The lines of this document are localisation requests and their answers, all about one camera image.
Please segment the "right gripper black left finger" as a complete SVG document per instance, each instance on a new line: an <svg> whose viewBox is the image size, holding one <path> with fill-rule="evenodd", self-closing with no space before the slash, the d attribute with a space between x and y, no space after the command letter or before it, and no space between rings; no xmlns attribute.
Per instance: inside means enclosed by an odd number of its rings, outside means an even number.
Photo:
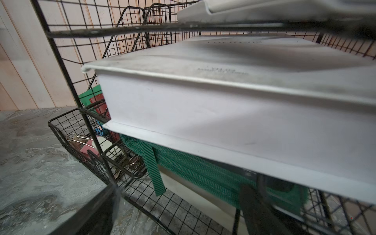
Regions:
<svg viewBox="0 0 376 235"><path fill-rule="evenodd" d="M109 184L71 218L51 232L52 235L109 235L118 215L121 194Z"/></svg>

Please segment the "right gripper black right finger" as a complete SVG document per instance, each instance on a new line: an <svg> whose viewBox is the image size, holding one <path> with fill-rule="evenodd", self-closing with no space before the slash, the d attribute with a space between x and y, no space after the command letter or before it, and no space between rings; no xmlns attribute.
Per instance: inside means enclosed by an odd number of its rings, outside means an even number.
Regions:
<svg viewBox="0 0 376 235"><path fill-rule="evenodd" d="M250 235L290 235L292 232L274 215L256 190L242 185L239 193L240 210Z"/></svg>

